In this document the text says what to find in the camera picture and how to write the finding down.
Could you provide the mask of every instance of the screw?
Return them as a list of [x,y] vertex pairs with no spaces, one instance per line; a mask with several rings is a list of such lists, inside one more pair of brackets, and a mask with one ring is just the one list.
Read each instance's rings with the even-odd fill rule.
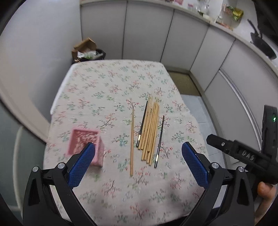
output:
[[244,172],[244,168],[243,168],[242,166],[238,167],[238,170],[239,170],[240,172]]
[[33,169],[32,169],[32,171],[33,171],[33,172],[37,172],[38,169],[39,169],[39,168],[38,168],[37,166],[34,166]]
[[62,168],[64,168],[64,167],[65,167],[65,164],[64,164],[64,163],[59,163],[59,164],[58,164],[58,168],[59,168],[59,169],[62,169]]
[[212,166],[212,168],[215,168],[215,169],[219,168],[218,163],[212,163],[211,166]]

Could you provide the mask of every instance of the white cabinet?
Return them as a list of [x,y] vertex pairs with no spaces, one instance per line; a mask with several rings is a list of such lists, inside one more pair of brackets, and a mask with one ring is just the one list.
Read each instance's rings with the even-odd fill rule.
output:
[[127,4],[123,59],[160,61],[173,9],[143,2]]
[[278,107],[278,78],[256,53],[238,40],[222,68],[242,93],[261,130],[264,105]]
[[203,90],[216,75],[234,40],[234,37],[224,31],[209,27],[190,70]]
[[121,59],[126,1],[108,1],[81,6],[83,39],[89,37],[106,52],[106,60]]
[[190,70],[207,29],[206,23],[175,10],[161,63]]
[[238,140],[259,150],[251,122],[240,100],[223,76],[218,72],[205,91],[224,138]]

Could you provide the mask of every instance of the table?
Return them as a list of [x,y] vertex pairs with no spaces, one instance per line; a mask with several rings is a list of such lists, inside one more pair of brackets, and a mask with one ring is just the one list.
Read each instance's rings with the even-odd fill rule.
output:
[[[146,165],[141,151],[134,148],[130,177],[131,113],[134,108],[136,142],[150,94],[160,103],[157,137],[165,115],[158,166]],[[163,64],[132,60],[78,63],[52,115],[44,169],[70,158],[66,152],[75,127],[100,130],[105,146],[103,167],[90,166],[73,189],[98,225],[157,225],[189,214],[199,200],[203,188],[185,163],[181,146],[189,141],[206,157],[207,151],[196,119]],[[62,217],[68,219],[55,189],[52,191]]]

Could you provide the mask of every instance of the finger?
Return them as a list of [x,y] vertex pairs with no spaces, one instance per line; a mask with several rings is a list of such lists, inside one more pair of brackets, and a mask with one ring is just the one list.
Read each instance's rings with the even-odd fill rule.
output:
[[270,207],[273,198],[275,197],[276,189],[270,184],[265,184],[264,182],[260,182],[258,185],[258,195],[263,198],[260,206],[255,212],[255,224],[260,221],[260,219],[264,216],[268,208]]

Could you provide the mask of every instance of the pink plastic holder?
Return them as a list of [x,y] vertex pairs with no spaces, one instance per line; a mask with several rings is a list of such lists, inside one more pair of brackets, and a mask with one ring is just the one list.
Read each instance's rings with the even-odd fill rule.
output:
[[90,165],[102,167],[104,144],[99,134],[98,130],[74,128],[71,131],[68,155],[80,153],[88,142],[92,142],[95,145],[96,151]]

